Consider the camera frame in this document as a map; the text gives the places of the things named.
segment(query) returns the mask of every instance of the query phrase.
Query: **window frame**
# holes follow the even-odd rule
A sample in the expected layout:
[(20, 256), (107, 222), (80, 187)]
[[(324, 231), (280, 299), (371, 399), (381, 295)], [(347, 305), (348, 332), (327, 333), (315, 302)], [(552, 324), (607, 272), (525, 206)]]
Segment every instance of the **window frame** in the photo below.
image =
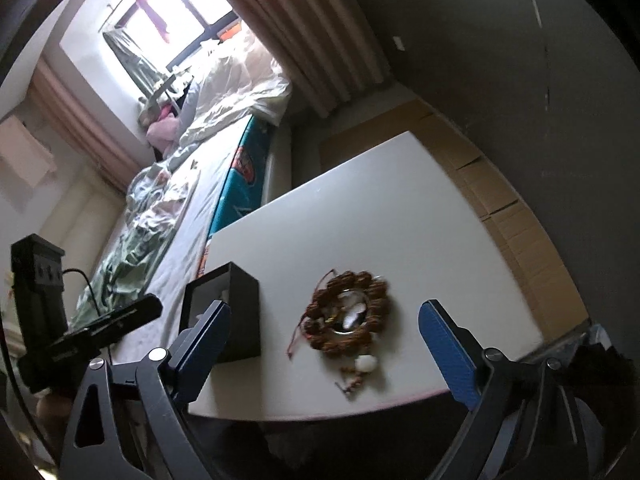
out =
[[(220, 39), (219, 35), (225, 32), (229, 27), (234, 25), (240, 20), (240, 17), (230, 10), (226, 13), (222, 18), (217, 20), (215, 23), (207, 23), (207, 20), (204, 19), (203, 15), (200, 14), (198, 9), (193, 5), (191, 0), (180, 0), (187, 10), (198, 20), (204, 31), (200, 34), (195, 40), (191, 41), (177, 56), (175, 56), (167, 65), (166, 69), (171, 71), (174, 66), (180, 65), (183, 61), (185, 61), (189, 56), (194, 54), (199, 48), (200, 44), (206, 40), (215, 40)], [(133, 4), (126, 10), (123, 16), (116, 23), (116, 27), (125, 27), (129, 20), (134, 15), (134, 13), (140, 10), (137, 4)]]

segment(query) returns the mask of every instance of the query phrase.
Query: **blue gripper pad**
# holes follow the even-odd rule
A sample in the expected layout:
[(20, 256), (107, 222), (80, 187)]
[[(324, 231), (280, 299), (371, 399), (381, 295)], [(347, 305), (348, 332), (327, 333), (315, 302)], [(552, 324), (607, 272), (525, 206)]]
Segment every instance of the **blue gripper pad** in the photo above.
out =
[(481, 397), (476, 386), (476, 365), (432, 301), (434, 300), (426, 301), (420, 307), (420, 334), (427, 343), (444, 380), (447, 381), (453, 398), (471, 411)]

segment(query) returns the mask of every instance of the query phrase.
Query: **table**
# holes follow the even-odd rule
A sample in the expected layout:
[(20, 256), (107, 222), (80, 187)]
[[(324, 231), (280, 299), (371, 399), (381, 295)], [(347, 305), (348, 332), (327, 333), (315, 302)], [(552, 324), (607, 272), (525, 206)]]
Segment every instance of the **table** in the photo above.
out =
[[(423, 399), (447, 385), (417, 326), (436, 298), (483, 347), (517, 359), (542, 343), (497, 247), (429, 152), (405, 132), (217, 232), (206, 270), (233, 261), (260, 282), (262, 355), (216, 365), (190, 413), (309, 420)], [(380, 371), (347, 399), (338, 368), (302, 339), (285, 350), (331, 268), (384, 276), (395, 302), (374, 353)]]

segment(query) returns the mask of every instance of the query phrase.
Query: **flattened cardboard box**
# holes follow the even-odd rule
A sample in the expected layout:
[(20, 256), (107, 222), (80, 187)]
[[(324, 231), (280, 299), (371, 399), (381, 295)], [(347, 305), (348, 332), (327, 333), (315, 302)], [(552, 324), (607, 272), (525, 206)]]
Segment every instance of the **flattened cardboard box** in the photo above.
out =
[(588, 318), (556, 248), (532, 211), (468, 139), (412, 101), (321, 143), (327, 171), (411, 131), (456, 184), (500, 249), (546, 341)]

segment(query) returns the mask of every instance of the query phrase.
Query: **curtain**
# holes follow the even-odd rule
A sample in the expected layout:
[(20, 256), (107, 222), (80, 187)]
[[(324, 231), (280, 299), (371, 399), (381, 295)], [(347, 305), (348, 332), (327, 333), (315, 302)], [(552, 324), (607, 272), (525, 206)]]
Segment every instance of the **curtain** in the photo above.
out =
[(227, 0), (326, 117), (389, 65), (356, 0)]
[(123, 28), (103, 32), (102, 37), (147, 99), (169, 77), (166, 70), (156, 68)]
[(89, 156), (117, 189), (127, 189), (140, 165), (89, 115), (42, 58), (36, 64), (28, 93), (66, 142)]

